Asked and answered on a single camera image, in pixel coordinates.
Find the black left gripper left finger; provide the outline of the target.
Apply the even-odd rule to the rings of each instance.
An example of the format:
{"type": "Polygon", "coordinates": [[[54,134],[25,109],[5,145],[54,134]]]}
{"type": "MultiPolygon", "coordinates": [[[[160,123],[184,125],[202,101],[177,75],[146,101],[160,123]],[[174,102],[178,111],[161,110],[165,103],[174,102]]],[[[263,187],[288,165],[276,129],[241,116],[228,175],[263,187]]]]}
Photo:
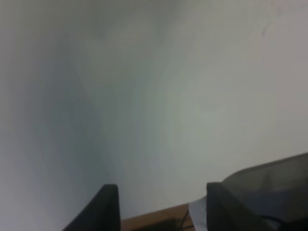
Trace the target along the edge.
{"type": "Polygon", "coordinates": [[[64,231],[119,230],[119,192],[115,184],[103,185],[86,207],[64,228],[64,231]]]}

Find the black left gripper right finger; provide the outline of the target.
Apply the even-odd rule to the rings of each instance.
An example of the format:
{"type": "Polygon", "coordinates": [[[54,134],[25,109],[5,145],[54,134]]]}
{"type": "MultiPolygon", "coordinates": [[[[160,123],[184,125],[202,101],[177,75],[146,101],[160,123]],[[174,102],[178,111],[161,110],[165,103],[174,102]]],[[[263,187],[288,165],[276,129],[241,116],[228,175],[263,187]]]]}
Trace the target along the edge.
{"type": "Polygon", "coordinates": [[[206,185],[206,225],[209,231],[270,231],[272,227],[251,212],[222,183],[206,185]]]}

